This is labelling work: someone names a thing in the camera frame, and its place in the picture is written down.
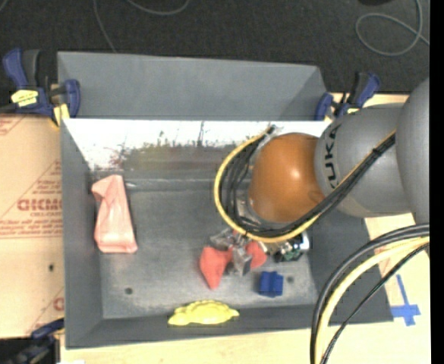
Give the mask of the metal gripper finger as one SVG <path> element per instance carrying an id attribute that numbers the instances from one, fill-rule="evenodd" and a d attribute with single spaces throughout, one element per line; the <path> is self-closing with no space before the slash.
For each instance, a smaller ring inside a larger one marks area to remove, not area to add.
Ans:
<path id="1" fill-rule="evenodd" d="M 217 250 L 228 250 L 235 245 L 236 236 L 232 231 L 222 231 L 209 238 L 209 244 Z"/>
<path id="2" fill-rule="evenodd" d="M 231 273 L 240 276 L 248 274 L 251 270 L 252 258 L 253 256 L 244 247 L 235 247 L 232 250 Z"/>

